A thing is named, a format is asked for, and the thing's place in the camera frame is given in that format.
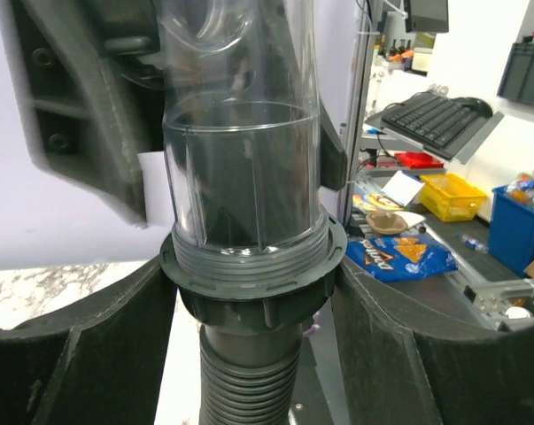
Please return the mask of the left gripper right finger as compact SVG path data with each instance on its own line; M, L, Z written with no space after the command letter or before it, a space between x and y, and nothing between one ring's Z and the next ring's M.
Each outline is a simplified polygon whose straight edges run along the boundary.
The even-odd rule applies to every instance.
M534 325L479 328L380 283L349 259L332 309L354 424L534 424Z

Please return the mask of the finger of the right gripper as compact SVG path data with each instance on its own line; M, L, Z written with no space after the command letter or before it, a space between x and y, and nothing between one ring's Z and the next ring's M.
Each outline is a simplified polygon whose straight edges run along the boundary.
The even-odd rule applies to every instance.
M0 1L32 162L148 223L141 156L160 151L164 78L151 1Z
M321 98L318 129L320 187L338 191L347 181L347 153Z

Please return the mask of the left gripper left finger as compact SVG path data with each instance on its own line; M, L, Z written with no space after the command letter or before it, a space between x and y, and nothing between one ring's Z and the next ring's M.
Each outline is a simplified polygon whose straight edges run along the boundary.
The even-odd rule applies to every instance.
M0 329L0 424L152 424L176 287L157 260Z

